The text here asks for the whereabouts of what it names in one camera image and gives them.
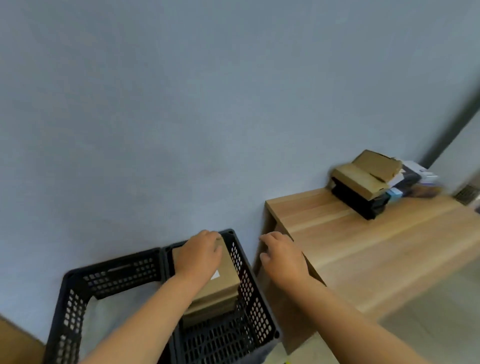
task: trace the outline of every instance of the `black plastic crate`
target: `black plastic crate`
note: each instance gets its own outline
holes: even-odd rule
[[[85,309],[91,297],[98,300],[143,284],[165,282],[164,252],[160,248],[123,256],[69,271],[63,277],[44,364],[76,364]],[[159,364],[176,364],[176,341],[170,338]]]
[[[239,298],[233,312],[211,318],[189,328],[179,322],[177,362],[179,364],[263,363],[281,341],[281,331],[234,230],[221,231],[240,278]],[[171,250],[165,248],[167,279],[175,275]]]

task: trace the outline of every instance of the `person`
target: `person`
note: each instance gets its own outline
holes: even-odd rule
[[[102,341],[83,364],[156,364],[175,326],[222,257],[218,232],[203,230],[181,248],[175,275]],[[340,364],[425,364],[408,345],[311,277],[301,250],[280,232],[262,235],[260,254],[272,281],[312,320]]]

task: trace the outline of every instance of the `black object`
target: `black object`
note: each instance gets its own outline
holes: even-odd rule
[[[236,309],[189,328],[184,328],[180,320],[180,335],[175,337],[180,340],[178,363],[260,364],[281,340],[280,328],[258,289],[235,232],[225,230],[221,235],[240,278]],[[175,275],[171,250],[184,243],[165,248],[167,278]]]
[[[76,364],[85,309],[102,298],[153,281],[165,282],[163,249],[156,248],[71,270],[63,277],[43,364]],[[159,364],[176,364],[174,332]]]
[[[418,173],[412,171],[405,164],[402,165],[401,173],[403,174],[403,180],[401,180],[393,187],[398,188],[400,191],[402,191],[403,196],[406,197],[409,195],[412,186],[420,182],[421,176]]]
[[[385,210],[385,205],[390,200],[390,195],[384,193],[372,200],[367,200],[355,191],[348,188],[335,177],[332,177],[335,187],[332,193],[342,202],[358,212],[366,220],[372,220]]]

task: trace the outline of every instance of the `hand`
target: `hand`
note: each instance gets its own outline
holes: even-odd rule
[[[268,246],[268,253],[261,253],[260,260],[278,287],[286,291],[309,277],[303,253],[287,235],[274,231],[260,240]]]
[[[175,261],[175,275],[185,278],[200,290],[211,279],[222,259],[222,246],[215,240],[221,238],[216,231],[202,230],[192,236],[181,248]]]

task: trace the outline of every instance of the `crate handle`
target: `crate handle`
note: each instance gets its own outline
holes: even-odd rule
[[[115,272],[116,270],[128,268],[128,267],[131,267],[131,266],[132,266],[131,264],[125,264],[124,266],[120,266],[120,267],[116,267],[116,268],[109,269],[109,270],[107,270],[107,272]]]

